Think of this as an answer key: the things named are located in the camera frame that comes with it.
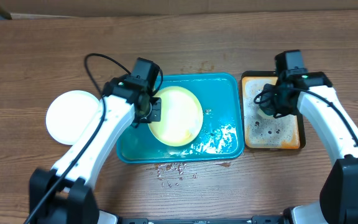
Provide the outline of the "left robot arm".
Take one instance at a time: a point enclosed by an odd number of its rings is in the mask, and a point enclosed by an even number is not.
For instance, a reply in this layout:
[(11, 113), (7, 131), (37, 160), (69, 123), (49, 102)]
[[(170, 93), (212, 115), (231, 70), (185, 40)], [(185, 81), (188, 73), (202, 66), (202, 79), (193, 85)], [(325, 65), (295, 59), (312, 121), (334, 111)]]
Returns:
[(133, 70), (96, 87), (100, 104), (79, 140), (50, 171), (32, 174), (26, 223), (119, 223), (98, 208), (93, 190), (120, 135), (131, 125), (160, 121), (155, 82), (162, 78), (156, 63), (138, 58)]

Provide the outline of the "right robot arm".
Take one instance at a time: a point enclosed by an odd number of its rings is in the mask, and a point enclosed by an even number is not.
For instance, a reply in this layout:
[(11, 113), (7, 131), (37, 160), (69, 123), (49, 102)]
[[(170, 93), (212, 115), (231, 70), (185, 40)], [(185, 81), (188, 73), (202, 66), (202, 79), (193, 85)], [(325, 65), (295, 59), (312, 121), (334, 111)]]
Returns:
[(303, 115), (322, 141), (332, 169), (309, 205), (288, 208), (282, 223), (358, 223), (358, 127), (341, 105), (323, 72), (309, 72), (299, 50), (275, 56), (275, 84), (266, 84), (254, 98), (273, 118)]

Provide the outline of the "green and yellow sponge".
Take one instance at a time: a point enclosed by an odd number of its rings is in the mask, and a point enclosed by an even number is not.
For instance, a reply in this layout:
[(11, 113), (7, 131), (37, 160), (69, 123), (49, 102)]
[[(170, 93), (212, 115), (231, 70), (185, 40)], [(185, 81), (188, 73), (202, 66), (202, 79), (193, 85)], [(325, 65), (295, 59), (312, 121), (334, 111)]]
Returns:
[(265, 114), (261, 109), (257, 110), (257, 114), (262, 117), (263, 119), (274, 119), (272, 115)]

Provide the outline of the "white plate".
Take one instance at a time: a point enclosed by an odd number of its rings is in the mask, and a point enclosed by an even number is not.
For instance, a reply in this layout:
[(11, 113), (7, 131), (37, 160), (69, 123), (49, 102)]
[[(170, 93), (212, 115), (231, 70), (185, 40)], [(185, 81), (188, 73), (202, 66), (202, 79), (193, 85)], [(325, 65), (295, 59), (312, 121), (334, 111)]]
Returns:
[(57, 142), (74, 145), (98, 108), (99, 100), (87, 91), (63, 93), (48, 107), (45, 117), (47, 131)]

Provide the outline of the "yellow-green plate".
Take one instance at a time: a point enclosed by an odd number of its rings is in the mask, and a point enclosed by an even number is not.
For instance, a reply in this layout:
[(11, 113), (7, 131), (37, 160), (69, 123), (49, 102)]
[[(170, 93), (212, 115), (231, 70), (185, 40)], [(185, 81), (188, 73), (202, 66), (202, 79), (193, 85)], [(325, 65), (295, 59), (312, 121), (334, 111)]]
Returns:
[(157, 97), (162, 101), (160, 121), (149, 124), (154, 137), (173, 147), (192, 142), (203, 125), (203, 110), (197, 97), (180, 86), (168, 86)]

